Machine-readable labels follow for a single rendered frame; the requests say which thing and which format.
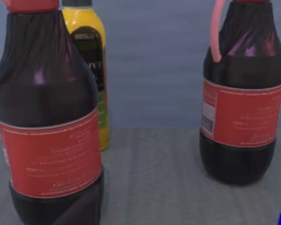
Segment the yellow bottle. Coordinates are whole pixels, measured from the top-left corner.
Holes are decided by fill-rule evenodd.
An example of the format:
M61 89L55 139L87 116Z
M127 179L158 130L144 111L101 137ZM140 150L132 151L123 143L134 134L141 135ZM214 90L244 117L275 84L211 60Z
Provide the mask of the yellow bottle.
M100 149L109 147L104 26L92 8L92 0L62 0L67 29L77 49L93 71L99 90Z

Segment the dark liquid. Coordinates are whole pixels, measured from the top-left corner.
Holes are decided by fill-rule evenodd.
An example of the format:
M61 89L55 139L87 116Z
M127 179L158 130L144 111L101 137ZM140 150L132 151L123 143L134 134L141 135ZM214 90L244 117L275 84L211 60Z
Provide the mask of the dark liquid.
M250 38L231 54L230 50L244 34ZM204 62L204 77L208 81L240 89L281 85L281 44L270 3L231 3L220 40L221 62L213 62L210 50ZM255 55L246 56L245 51L251 45L255 46ZM200 154L209 175L224 183L245 185L258 181L265 174L274 155L275 143L256 148L231 147L219 144L201 132Z
M97 86L72 44L60 11L9 14L0 63L0 121L37 128L60 125L90 114L97 106ZM98 225L103 174L72 195L36 199L10 187L25 225Z

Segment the bottle label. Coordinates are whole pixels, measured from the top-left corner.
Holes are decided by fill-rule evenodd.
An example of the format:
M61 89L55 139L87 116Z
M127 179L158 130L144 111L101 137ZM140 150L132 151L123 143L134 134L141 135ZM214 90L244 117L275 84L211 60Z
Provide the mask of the bottle label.
M102 47L99 32L92 27L80 27L72 34L79 53L92 70L98 86L99 127L108 127L106 49Z
M281 86L245 90L204 80L201 131L224 145L267 145L276 138L280 104Z
M0 122L12 187L34 198L73 194L102 171L97 109L80 120L53 127L22 128Z

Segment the black label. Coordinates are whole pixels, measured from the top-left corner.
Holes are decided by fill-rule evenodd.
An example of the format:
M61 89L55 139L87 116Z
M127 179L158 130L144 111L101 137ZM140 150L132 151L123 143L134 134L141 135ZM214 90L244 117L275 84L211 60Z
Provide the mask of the black label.
M96 78L98 90L105 90L102 40L92 27L80 27L72 34L73 42Z

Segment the red bottle cap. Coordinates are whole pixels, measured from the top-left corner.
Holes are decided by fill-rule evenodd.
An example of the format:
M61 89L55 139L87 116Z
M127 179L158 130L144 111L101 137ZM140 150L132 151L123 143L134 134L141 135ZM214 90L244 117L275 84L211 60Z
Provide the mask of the red bottle cap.
M233 0L233 2L243 2L243 3L268 3L270 0Z
M59 8L59 0L2 0L11 13L41 13Z

